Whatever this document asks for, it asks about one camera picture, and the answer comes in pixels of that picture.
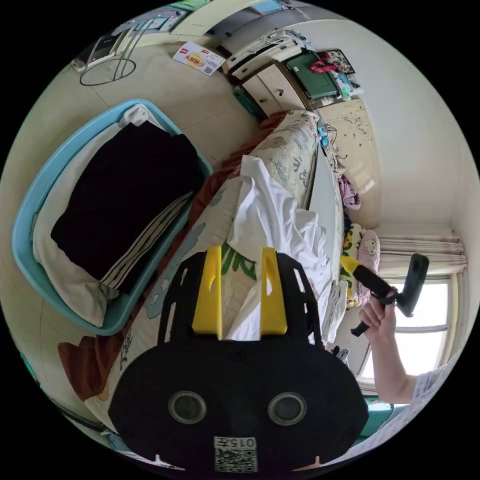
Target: qr code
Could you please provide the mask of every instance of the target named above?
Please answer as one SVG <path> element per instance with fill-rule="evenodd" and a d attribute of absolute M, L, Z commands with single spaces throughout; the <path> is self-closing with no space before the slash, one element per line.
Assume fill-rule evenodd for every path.
<path fill-rule="evenodd" d="M 257 443 L 254 438 L 214 438 L 217 472 L 257 472 Z"/>
<path fill-rule="evenodd" d="M 240 448 L 215 449 L 215 470 L 217 472 L 256 472 L 257 453 L 255 450 Z"/>

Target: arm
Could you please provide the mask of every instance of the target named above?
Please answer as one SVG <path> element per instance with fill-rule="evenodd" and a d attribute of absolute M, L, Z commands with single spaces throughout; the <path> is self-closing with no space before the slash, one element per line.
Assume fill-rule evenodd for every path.
<path fill-rule="evenodd" d="M 417 377 L 406 374 L 395 337 L 374 342 L 371 355 L 378 398 L 391 404 L 409 404 Z"/>
<path fill-rule="evenodd" d="M 363 307 L 359 318 L 369 326 L 365 336 L 370 342 L 378 398 L 392 404 L 410 403 L 417 377 L 407 375 L 400 360 L 395 340 L 395 305 L 383 307 L 372 297 Z"/>

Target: paper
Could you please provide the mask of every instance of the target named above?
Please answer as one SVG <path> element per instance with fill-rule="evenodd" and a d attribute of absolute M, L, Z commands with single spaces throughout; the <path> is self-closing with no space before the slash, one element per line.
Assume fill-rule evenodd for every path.
<path fill-rule="evenodd" d="M 175 53 L 173 59 L 199 70 L 205 75 L 212 75 L 225 61 L 220 55 L 192 41 L 184 43 Z"/>

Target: hand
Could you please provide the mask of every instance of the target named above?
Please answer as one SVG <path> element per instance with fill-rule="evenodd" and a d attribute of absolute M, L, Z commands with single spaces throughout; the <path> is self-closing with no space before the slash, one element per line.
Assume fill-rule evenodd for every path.
<path fill-rule="evenodd" d="M 397 326 L 395 302 L 390 305 L 382 305 L 377 298 L 372 296 L 370 301 L 362 308 L 358 318 L 369 326 L 364 335 L 371 345 L 379 340 L 395 338 L 395 328 Z"/>

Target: person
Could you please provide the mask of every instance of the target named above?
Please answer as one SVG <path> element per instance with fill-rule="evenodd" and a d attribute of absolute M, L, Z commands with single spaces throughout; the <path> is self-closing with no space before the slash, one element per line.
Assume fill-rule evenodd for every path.
<path fill-rule="evenodd" d="M 382 402 L 411 403 L 420 391 L 428 390 L 445 369 L 443 365 L 423 375 L 407 375 L 395 340 L 395 303 L 382 305 L 372 296 L 358 318 L 369 327 L 364 335 L 370 343 L 375 389 Z"/>
<path fill-rule="evenodd" d="M 378 398 L 391 404 L 409 405 L 373 435 L 351 447 L 339 458 L 321 464 L 317 457 L 313 464 L 298 470 L 315 469 L 352 459 L 392 438 L 415 418 L 437 393 L 460 356 L 460 352 L 457 352 L 448 363 L 435 370 L 420 375 L 408 375 L 400 359 L 399 348 L 395 340 L 397 326 L 395 304 L 382 305 L 377 298 L 372 296 L 370 301 L 362 307 L 358 317 L 369 327 L 364 335 L 370 342 Z"/>

